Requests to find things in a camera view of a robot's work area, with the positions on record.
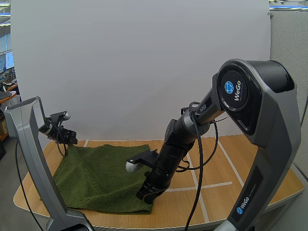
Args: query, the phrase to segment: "wooden tabletop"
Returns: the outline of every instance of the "wooden tabletop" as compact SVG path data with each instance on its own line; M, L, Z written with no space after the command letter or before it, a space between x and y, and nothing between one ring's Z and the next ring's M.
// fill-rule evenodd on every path
M215 138L202 138L204 159L212 153ZM152 150L160 150L163 141L79 141L77 146L97 147L104 144L114 146L138 146L149 144ZM219 146L212 160L204 167L204 179L201 199L191 220L191 225L209 225L212 222L222 222L229 215L242 189L257 148L244 135L219 138ZM61 162L54 142L44 149L44 155L50 171L55 173ZM197 143L189 151L188 160L192 166L198 166L199 150ZM172 178L170 188L154 201L150 215L115 215L104 214L92 210L81 210L93 226L150 229L185 226L191 211L198 181L198 170L176 173ZM33 212L49 216L43 202L34 187L29 174L25 177L24 188ZM292 170L289 170L280 188L269 203L269 207L282 206L287 200L300 194L304 186ZM27 210L21 188L14 196L14 203Z
M8 87L6 91L11 91L11 90L13 90L14 88L16 88L17 86L18 86L17 84L14 84L14 85Z
M7 97L5 99L0 100L0 103L4 103L4 102L10 100L11 98L13 98L16 95L16 92L14 90L10 91L10 93L12 93L11 96L9 96L9 97Z

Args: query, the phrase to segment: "blue globe logo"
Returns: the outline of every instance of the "blue globe logo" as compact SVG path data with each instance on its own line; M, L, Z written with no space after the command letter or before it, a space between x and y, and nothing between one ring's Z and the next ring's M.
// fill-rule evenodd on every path
M228 94L231 94L233 92L233 84L230 81L226 82L225 90Z
M238 214L242 214L242 213L243 213L243 210L242 210L240 207L238 207L238 208L236 209L236 211L237 211Z

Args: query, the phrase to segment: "green towel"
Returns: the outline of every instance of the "green towel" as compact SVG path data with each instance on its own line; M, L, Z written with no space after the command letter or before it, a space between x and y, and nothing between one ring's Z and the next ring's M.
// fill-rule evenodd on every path
M70 208L92 209L115 214L150 214L153 205L136 197L149 171L125 170L126 160L148 150L148 145L115 147L108 144L96 148L68 146L53 178L61 196Z

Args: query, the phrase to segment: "computer monitor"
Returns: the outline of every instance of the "computer monitor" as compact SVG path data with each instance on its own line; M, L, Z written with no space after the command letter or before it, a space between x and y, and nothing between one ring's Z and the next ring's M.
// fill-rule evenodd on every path
M5 67L5 55L0 55L0 73L4 71Z
M14 59L13 59L13 52L10 51L5 53L5 69L10 69L14 67Z

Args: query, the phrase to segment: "gray robotic arm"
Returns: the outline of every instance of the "gray robotic arm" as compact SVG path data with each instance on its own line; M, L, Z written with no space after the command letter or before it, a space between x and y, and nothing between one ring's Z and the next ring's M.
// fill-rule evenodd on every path
M169 187L197 139L192 116L203 135L224 111L258 151L228 219L217 230L251 228L276 193L301 141L296 85L275 61L227 61L213 76L212 89L201 103L170 121L159 154L146 151L128 159L127 171L139 169L140 163L152 168L137 197L151 203Z
M32 98L8 107L5 119L10 137L17 139L26 161L30 176L41 197L50 219L47 223L48 231L75 230L94 231L86 216L77 210L66 207L43 155L39 143L39 131L50 139L56 139L56 129L59 129L65 143L77 143L76 133L66 130L60 121L69 119L66 112L53 114L46 121L40 97Z

